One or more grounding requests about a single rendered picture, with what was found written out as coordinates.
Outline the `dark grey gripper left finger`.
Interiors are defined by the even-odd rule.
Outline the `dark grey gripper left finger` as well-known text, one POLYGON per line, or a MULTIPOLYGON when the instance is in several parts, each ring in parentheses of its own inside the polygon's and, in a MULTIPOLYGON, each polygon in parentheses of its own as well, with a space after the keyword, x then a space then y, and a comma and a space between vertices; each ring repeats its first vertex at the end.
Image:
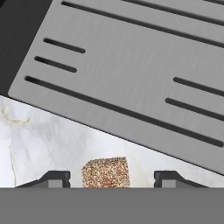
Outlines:
POLYGON ((21 187, 70 188, 70 171, 48 171, 41 178, 18 185, 21 187))

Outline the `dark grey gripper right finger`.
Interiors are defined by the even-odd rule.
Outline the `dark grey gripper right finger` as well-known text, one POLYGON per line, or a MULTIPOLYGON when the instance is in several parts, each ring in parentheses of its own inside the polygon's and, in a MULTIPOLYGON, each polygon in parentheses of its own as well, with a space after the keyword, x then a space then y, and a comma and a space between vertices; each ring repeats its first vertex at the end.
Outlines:
POLYGON ((176 171, 154 171, 155 188, 206 188, 205 185, 183 178, 176 171))

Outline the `grey steel hob with slots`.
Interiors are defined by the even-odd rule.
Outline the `grey steel hob with slots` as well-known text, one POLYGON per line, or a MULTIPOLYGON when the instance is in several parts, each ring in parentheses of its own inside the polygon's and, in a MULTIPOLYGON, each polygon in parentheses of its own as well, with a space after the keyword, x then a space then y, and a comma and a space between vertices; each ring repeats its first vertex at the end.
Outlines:
POLYGON ((224 3, 52 0, 8 94, 224 174, 224 3))

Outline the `brown speckled sugar cube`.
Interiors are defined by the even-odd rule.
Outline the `brown speckled sugar cube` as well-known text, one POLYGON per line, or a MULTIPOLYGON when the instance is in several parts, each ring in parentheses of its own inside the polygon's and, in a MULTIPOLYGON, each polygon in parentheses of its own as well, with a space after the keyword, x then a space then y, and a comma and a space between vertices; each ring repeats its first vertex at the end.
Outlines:
POLYGON ((126 157, 99 158, 88 161, 81 169, 82 186, 88 188, 130 187, 126 157))

